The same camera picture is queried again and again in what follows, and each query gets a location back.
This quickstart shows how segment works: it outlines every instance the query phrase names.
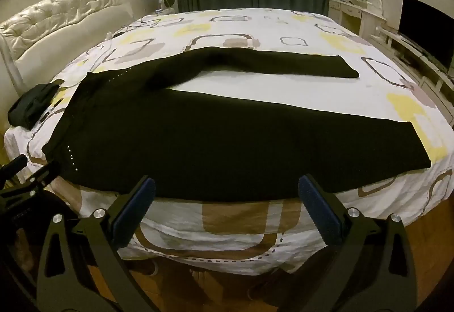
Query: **metal screw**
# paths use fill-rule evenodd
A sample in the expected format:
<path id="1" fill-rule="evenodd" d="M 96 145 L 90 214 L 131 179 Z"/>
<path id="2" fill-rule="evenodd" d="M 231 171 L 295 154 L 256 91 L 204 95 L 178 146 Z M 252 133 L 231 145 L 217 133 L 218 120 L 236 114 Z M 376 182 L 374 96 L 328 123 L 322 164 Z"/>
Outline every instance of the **metal screw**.
<path id="1" fill-rule="evenodd" d="M 399 223 L 402 221 L 399 215 L 396 214 L 391 214 L 391 220 L 393 220 L 395 223 Z"/>
<path id="2" fill-rule="evenodd" d="M 103 208 L 97 209 L 95 212 L 93 212 L 93 216 L 95 218 L 102 218 L 106 214 L 106 210 Z"/>
<path id="3" fill-rule="evenodd" d="M 58 224 L 61 220 L 63 219 L 63 216 L 60 214 L 56 214 L 53 218 L 52 221 L 56 224 Z"/>
<path id="4" fill-rule="evenodd" d="M 352 207 L 348 209 L 348 215 L 350 217 L 359 217 L 360 211 L 357 208 Z"/>

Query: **tufted headboard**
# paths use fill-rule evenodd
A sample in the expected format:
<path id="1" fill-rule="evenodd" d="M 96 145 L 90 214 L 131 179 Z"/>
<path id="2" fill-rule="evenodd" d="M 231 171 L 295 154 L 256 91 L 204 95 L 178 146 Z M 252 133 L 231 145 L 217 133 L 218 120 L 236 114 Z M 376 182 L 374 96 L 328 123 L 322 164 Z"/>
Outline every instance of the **tufted headboard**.
<path id="1" fill-rule="evenodd" d="M 0 23 L 0 132 L 21 92 L 146 14 L 144 0 L 43 0 Z"/>

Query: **wooden floor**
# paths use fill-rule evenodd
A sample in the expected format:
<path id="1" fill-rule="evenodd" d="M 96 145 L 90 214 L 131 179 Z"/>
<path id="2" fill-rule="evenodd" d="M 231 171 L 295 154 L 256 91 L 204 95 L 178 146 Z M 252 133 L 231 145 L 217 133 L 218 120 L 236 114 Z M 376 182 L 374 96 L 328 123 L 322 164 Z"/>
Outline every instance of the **wooden floor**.
<path id="1" fill-rule="evenodd" d="M 418 304 L 434 289 L 454 257 L 454 196 L 407 227 L 418 280 Z M 157 259 L 153 277 L 131 271 L 161 312 L 274 312 L 275 307 L 251 301 L 247 290 L 258 277 L 193 270 Z M 100 293 L 112 298 L 97 268 L 91 268 Z"/>

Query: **flat screen tv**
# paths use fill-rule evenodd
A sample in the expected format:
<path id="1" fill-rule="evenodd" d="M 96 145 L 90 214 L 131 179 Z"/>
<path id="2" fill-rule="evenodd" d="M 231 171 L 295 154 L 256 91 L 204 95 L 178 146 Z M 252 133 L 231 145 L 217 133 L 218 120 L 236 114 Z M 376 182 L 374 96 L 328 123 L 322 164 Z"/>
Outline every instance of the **flat screen tv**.
<path id="1" fill-rule="evenodd" d="M 403 0 L 399 33 L 449 69 L 454 56 L 454 19 L 417 0 Z"/>

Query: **bed sheet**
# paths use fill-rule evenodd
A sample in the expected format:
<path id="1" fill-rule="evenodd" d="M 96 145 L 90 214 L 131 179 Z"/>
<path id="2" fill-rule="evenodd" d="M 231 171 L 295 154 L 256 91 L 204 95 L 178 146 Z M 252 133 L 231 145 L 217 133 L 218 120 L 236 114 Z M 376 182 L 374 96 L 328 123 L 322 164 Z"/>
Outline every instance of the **bed sheet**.
<path id="1" fill-rule="evenodd" d="M 87 72 L 125 69 L 146 60 L 218 46 L 340 55 L 360 77 L 215 71 L 174 89 L 413 124 L 431 168 L 337 194 L 346 207 L 376 218 L 396 213 L 408 225 L 454 189 L 454 132 L 440 111 L 390 59 L 325 16 L 277 9 L 210 10 L 145 16 L 117 34 L 80 55 L 54 78 L 64 82 L 53 102 L 63 101 L 42 124 L 31 131 L 10 128 L 5 134 L 9 157 L 24 153 L 29 159 L 20 180 L 46 163 L 41 148 Z M 113 192 L 97 192 L 62 178 L 49 185 L 49 190 L 82 217 L 108 208 L 116 198 Z M 119 254 L 123 259 L 162 256 L 215 271 L 253 275 L 275 267 L 292 272 L 323 247 L 298 199 L 234 204 L 156 199 Z"/>

